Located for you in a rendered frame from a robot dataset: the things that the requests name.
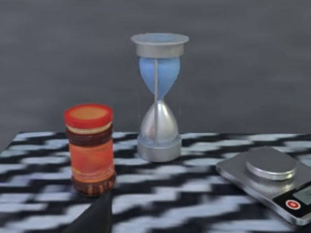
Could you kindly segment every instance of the black control panel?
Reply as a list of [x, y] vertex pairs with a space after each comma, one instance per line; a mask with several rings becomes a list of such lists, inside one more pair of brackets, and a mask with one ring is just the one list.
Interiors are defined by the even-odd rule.
[[311, 182], [275, 197], [273, 201], [293, 216], [301, 218], [311, 213]]

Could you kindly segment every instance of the tablecloth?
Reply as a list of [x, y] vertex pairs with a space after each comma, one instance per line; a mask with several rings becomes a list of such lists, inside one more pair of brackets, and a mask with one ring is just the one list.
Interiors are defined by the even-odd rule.
[[[215, 164], [272, 146], [311, 165], [309, 134], [185, 133], [169, 163], [137, 157], [136, 133], [114, 133], [112, 233], [284, 233], [294, 229], [218, 175]], [[0, 155], [0, 233], [59, 233], [94, 199], [70, 185], [64, 133], [18, 134]]]

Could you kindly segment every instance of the hourglass top cap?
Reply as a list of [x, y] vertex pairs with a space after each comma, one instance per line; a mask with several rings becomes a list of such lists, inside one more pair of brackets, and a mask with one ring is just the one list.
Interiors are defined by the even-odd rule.
[[131, 37], [140, 57], [175, 58], [184, 53], [184, 44], [189, 37], [173, 33], [146, 33]]

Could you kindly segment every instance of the hourglass support rod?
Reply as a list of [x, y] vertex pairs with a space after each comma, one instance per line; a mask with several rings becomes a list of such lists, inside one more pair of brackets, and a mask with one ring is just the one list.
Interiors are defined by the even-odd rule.
[[158, 142], [157, 136], [158, 136], [158, 105], [157, 105], [157, 99], [158, 99], [158, 60], [154, 59], [154, 67], [155, 67], [155, 80], [154, 80], [154, 86], [155, 86], [155, 142]]

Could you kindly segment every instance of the orange label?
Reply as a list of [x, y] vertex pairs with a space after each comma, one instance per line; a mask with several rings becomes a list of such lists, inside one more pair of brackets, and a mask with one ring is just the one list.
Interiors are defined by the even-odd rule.
[[106, 180], [114, 174], [112, 140], [96, 147], [69, 144], [69, 150], [75, 180], [95, 183]]

